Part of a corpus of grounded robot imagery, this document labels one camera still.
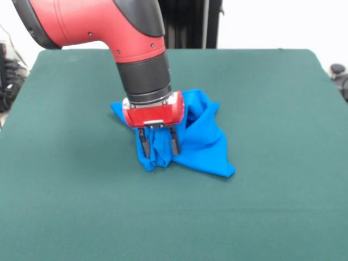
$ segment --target blue cloth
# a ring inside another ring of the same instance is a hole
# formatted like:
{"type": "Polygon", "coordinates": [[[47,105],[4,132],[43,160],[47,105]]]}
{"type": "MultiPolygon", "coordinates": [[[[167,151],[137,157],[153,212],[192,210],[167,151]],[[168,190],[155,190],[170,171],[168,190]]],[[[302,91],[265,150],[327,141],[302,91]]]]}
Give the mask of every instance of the blue cloth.
{"type": "MultiPolygon", "coordinates": [[[[176,126],[181,146],[181,154],[174,156],[171,151],[171,134],[167,128],[145,129],[145,137],[150,142],[150,159],[146,158],[136,133],[136,147],[139,161],[145,170],[152,171],[156,166],[167,167],[171,161],[194,170],[222,177],[234,174],[234,167],[227,158],[227,139],[216,125],[215,113],[219,104],[211,102],[201,90],[183,92],[185,115],[176,126]]],[[[114,113],[126,124],[122,113],[122,103],[111,105],[114,113]]]]}

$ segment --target crumpled fabric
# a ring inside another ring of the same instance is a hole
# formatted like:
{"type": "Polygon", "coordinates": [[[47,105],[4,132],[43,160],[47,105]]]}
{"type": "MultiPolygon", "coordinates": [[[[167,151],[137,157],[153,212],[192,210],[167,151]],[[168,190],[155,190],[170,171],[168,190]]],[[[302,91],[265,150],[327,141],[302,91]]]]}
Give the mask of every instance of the crumpled fabric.
{"type": "MultiPolygon", "coordinates": [[[[228,162],[226,136],[215,122],[215,114],[220,105],[211,102],[201,90],[185,91],[182,94],[185,115],[182,122],[176,125],[181,154],[172,154],[172,136],[168,128],[145,128],[145,137],[150,142],[150,158],[146,158],[138,130],[130,128],[136,135],[139,162],[149,172],[157,166],[168,167],[173,161],[197,171],[230,177],[235,173],[235,168],[228,162]]],[[[122,102],[113,103],[111,108],[127,124],[122,113],[122,102]]]]}

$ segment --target green felt surface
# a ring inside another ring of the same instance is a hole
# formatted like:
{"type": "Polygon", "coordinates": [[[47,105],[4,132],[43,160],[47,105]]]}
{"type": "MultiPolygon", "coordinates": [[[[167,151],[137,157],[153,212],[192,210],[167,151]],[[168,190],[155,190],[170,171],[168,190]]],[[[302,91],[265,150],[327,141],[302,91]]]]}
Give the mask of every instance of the green felt surface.
{"type": "Polygon", "coordinates": [[[0,260],[348,260],[348,107],[306,50],[170,50],[237,172],[148,173],[107,50],[44,51],[0,133],[0,260]]]}

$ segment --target black metal frame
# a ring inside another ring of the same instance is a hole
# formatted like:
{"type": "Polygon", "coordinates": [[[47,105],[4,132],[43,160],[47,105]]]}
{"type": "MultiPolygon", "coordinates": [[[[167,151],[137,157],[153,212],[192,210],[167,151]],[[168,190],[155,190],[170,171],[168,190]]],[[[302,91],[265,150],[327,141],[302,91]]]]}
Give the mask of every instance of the black metal frame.
{"type": "Polygon", "coordinates": [[[207,48],[216,49],[219,35],[219,19],[222,11],[222,0],[210,0],[207,33],[207,48]]]}
{"type": "MultiPolygon", "coordinates": [[[[159,0],[169,49],[203,48],[204,0],[159,0]]],[[[206,48],[216,48],[222,0],[209,1],[206,48]]]]}
{"type": "Polygon", "coordinates": [[[7,86],[5,69],[5,49],[6,45],[0,43],[0,90],[4,90],[7,86]]]}

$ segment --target white background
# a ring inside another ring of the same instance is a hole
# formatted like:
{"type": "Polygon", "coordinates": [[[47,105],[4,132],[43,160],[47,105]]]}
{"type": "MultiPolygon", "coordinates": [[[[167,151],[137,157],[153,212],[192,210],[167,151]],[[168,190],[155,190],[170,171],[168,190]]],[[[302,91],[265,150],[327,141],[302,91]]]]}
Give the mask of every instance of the white background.
{"type": "MultiPolygon", "coordinates": [[[[348,66],[347,0],[223,0],[223,8],[218,48],[306,48],[325,70],[332,63],[348,66]]],[[[0,24],[32,66],[42,48],[26,31],[11,0],[0,0],[0,24]]],[[[0,30],[0,39],[4,37],[0,30]]],[[[73,48],[106,46],[97,42],[73,48]]]]}

